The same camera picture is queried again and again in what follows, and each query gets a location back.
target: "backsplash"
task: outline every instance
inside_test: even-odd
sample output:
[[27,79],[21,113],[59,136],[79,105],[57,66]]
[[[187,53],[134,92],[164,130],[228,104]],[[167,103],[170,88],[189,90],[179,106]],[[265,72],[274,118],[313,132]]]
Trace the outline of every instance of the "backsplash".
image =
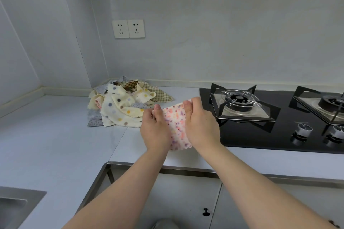
[[344,78],[344,0],[110,0],[146,38],[113,39],[109,76],[335,84]]

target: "checkered cloth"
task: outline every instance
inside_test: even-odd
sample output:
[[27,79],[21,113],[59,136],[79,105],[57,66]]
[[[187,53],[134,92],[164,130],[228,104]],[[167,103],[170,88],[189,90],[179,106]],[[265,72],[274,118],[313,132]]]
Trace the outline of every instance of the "checkered cloth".
[[166,92],[160,90],[157,86],[152,86],[149,83],[146,83],[146,82],[141,81],[141,80],[132,80],[129,82],[121,82],[120,85],[122,85],[122,87],[125,88],[127,91],[135,92],[137,83],[144,83],[143,88],[147,88],[149,91],[156,93],[156,96],[151,99],[152,101],[164,102],[164,103],[173,101],[172,96],[170,96]]

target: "stainless steel sink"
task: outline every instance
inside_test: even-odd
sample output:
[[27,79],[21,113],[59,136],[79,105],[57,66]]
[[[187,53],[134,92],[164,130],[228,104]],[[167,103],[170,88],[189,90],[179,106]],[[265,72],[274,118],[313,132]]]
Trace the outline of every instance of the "stainless steel sink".
[[45,194],[45,191],[0,186],[0,229],[17,229]]

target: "pink floral cloth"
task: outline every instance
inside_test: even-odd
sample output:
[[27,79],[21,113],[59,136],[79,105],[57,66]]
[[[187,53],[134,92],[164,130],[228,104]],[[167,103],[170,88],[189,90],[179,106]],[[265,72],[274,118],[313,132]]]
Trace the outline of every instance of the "pink floral cloth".
[[192,145],[187,139],[187,134],[185,132],[185,110],[183,103],[167,107],[162,109],[162,111],[165,121],[169,125],[172,133],[170,150],[183,150],[191,148]]

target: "stove knob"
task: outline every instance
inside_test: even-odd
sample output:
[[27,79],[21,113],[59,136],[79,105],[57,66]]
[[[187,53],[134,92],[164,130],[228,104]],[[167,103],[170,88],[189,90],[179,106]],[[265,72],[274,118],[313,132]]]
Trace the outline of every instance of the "stove knob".
[[311,134],[312,130],[313,129],[311,126],[308,126],[308,125],[303,124],[303,123],[299,123],[298,127],[295,131],[296,131],[296,134],[299,136],[308,137]]
[[334,125],[334,126],[332,126],[332,129],[329,133],[337,139],[344,139],[344,127],[343,126]]

